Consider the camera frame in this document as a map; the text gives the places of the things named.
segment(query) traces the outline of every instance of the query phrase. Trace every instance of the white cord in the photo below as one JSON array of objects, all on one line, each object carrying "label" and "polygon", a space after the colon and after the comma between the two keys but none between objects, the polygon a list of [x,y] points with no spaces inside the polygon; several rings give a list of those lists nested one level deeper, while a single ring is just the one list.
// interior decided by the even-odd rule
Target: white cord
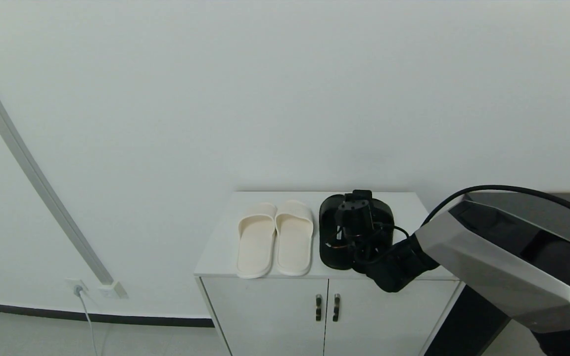
[{"label": "white cord", "polygon": [[95,340],[94,340],[94,329],[91,326],[91,320],[89,319],[89,314],[87,313],[87,307],[85,306],[85,301],[83,300],[83,297],[81,297],[81,291],[82,291],[82,287],[81,286],[76,286],[76,288],[74,289],[74,294],[79,297],[79,299],[81,300],[81,303],[83,304],[83,310],[85,311],[85,316],[88,318],[88,323],[89,323],[89,331],[91,331],[91,343],[94,347],[94,353],[95,356],[98,356],[98,350],[95,349]]}]

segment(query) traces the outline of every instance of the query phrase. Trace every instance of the cabinet top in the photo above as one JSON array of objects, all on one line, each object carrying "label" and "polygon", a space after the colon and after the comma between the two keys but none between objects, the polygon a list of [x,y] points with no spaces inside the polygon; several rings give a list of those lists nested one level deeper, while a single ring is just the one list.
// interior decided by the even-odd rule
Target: cabinet top
[{"label": "cabinet top", "polygon": [[[318,213],[323,201],[333,195],[344,192],[234,192],[224,208],[217,227],[210,236],[206,248],[201,254],[194,275],[201,277],[236,277],[236,257],[239,245],[238,224],[247,207],[258,203],[273,203],[278,205],[287,200],[301,201],[314,212],[314,237],[312,245],[312,266],[309,273],[300,277],[282,275],[272,266],[263,278],[337,278],[337,279],[366,279],[366,275],[354,270],[335,270],[324,265],[321,261],[318,229]],[[412,234],[419,228],[428,215],[426,208],[414,192],[374,192],[373,198],[384,201],[393,210],[396,225]],[[399,231],[393,235],[395,243],[406,237]],[[448,270],[439,267],[419,275],[421,280],[457,280]]]}]

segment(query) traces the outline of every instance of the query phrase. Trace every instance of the electrical outlet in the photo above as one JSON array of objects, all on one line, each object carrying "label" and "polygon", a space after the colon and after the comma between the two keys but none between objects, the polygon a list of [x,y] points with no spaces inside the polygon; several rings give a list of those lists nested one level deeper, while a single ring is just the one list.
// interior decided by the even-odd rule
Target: electrical outlet
[{"label": "electrical outlet", "polygon": [[110,286],[100,286],[98,287],[100,294],[103,297],[109,299],[129,299],[127,292],[124,288],[122,288],[122,284],[120,282],[115,281]]},{"label": "electrical outlet", "polygon": [[65,283],[67,284],[67,288],[71,293],[74,293],[74,288],[76,288],[76,286],[81,286],[85,292],[89,290],[85,283],[83,283],[83,281],[80,279],[65,278]]}]

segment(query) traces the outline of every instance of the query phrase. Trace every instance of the white slipper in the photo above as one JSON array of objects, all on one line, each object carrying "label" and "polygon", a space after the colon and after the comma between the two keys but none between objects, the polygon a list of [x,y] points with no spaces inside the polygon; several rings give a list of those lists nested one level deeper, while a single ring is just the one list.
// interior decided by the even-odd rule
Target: white slipper
[{"label": "white slipper", "polygon": [[274,214],[271,203],[260,203],[246,210],[239,221],[239,252],[237,275],[259,278],[270,271],[274,247]]},{"label": "white slipper", "polygon": [[285,275],[304,275],[312,265],[314,214],[307,205],[288,200],[276,213],[276,268]]}]

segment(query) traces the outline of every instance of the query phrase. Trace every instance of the cabinet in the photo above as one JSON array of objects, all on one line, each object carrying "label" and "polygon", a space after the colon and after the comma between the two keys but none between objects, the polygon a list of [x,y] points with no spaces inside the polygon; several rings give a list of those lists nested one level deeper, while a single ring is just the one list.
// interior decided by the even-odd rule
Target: cabinet
[{"label": "cabinet", "polygon": [[[267,201],[278,206],[296,199],[318,212],[331,194],[335,193],[235,192],[224,208],[194,275],[232,356],[425,353],[461,292],[459,281],[441,267],[423,273],[399,293],[385,293],[365,275],[325,266],[316,229],[307,275],[289,277],[273,268],[259,279],[236,277],[236,228],[249,205]],[[383,192],[374,197],[391,207],[395,223],[408,232],[427,216],[414,193]]]}]

